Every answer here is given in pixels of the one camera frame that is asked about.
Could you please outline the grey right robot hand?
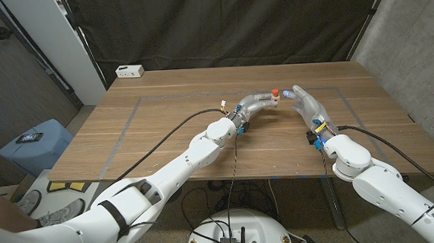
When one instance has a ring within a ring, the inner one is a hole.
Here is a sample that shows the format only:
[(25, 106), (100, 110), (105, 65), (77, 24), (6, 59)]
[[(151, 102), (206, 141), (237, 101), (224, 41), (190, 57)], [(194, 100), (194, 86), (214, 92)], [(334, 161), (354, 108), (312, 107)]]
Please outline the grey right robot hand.
[(322, 124), (325, 124), (319, 130), (324, 139), (328, 140), (338, 134), (338, 129), (332, 123), (324, 106), (303, 88), (294, 85), (293, 90), (283, 91), (283, 96), (295, 101), (292, 109), (301, 115), (306, 126), (311, 131), (315, 132)]

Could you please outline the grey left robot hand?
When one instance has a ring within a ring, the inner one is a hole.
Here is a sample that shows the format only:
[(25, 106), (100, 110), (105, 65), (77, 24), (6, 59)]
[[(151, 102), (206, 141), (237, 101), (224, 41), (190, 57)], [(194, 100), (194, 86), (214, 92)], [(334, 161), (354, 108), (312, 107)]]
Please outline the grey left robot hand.
[(236, 129), (240, 129), (256, 112), (262, 108), (277, 106), (278, 103), (278, 100), (271, 98), (271, 94), (247, 95), (229, 114), (228, 118), (233, 121)]

